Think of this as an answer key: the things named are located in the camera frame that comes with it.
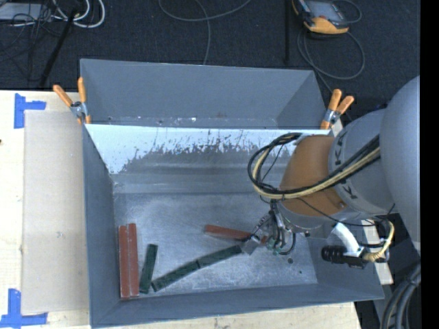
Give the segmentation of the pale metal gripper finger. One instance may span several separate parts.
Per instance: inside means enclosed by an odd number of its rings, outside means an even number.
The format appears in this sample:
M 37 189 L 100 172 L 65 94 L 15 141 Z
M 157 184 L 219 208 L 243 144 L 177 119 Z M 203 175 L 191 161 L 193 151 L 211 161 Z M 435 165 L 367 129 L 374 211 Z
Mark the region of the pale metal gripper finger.
M 251 255 L 260 246 L 260 239 L 257 236 L 249 236 L 242 244 L 241 251 Z

